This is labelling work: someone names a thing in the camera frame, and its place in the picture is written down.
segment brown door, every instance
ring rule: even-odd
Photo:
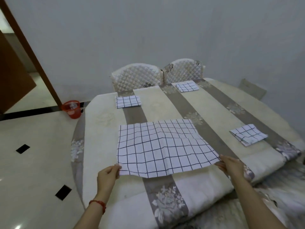
[[[0,114],[5,113],[36,84],[0,31]]]

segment dining table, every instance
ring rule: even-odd
[[[120,125],[190,119],[218,153],[240,159],[251,183],[262,181],[303,155],[305,142],[279,114],[223,82],[194,80],[199,90],[175,84],[96,96],[80,117],[71,143],[72,171],[84,208],[97,191],[97,173],[117,162]],[[117,96],[136,95],[141,105],[116,108]],[[253,124],[268,137],[244,146],[230,130]],[[171,228],[211,207],[234,189],[216,165],[163,177],[123,175],[116,180],[101,228]]]

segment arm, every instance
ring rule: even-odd
[[[218,165],[219,169],[229,175],[239,198],[242,210],[245,214],[250,229],[284,229],[286,228],[280,220],[269,210],[244,178],[244,164],[237,159],[220,155],[223,161]]]
[[[98,173],[97,194],[94,200],[102,201],[107,204],[115,181],[120,177],[120,168],[121,166],[119,165],[113,165],[101,170]],[[74,229],[97,229],[102,215],[103,207],[96,202],[92,202],[87,207]]]

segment chair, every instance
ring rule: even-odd
[[[131,91],[163,84],[163,72],[157,66],[133,63],[113,72],[111,80],[116,92]]]
[[[198,60],[178,59],[165,66],[163,71],[164,84],[202,79],[205,66]]]

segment black floor border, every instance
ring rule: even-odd
[[[90,101],[81,102],[80,107],[81,108],[83,108],[84,106],[86,107],[89,103]],[[0,121],[11,120],[21,117],[35,116],[35,115],[58,112],[58,111],[61,111],[61,109],[58,106],[51,106],[51,107],[36,108],[31,110],[19,111],[19,112],[5,113],[0,115]]]

